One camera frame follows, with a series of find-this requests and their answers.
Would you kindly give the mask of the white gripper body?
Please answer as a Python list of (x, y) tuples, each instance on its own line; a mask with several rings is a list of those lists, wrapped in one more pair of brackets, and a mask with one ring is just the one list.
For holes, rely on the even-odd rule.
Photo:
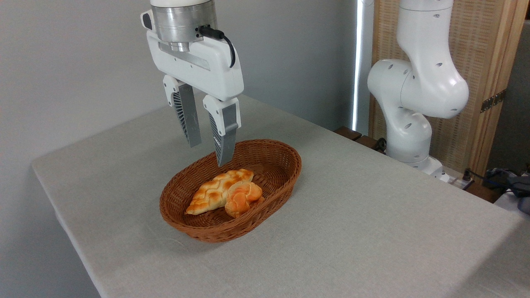
[(243, 92), (237, 52), (215, 11), (145, 11), (141, 21), (158, 70), (221, 101)]

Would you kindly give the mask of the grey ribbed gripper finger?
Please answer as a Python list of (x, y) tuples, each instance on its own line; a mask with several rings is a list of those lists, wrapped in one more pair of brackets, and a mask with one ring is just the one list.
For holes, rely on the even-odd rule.
[(201, 134), (193, 87), (170, 75), (163, 79), (167, 102), (174, 108), (190, 147), (201, 144)]
[(210, 117), (217, 163), (222, 167), (233, 158), (236, 130), (241, 127), (240, 102), (238, 98), (221, 101), (205, 96), (203, 104)]

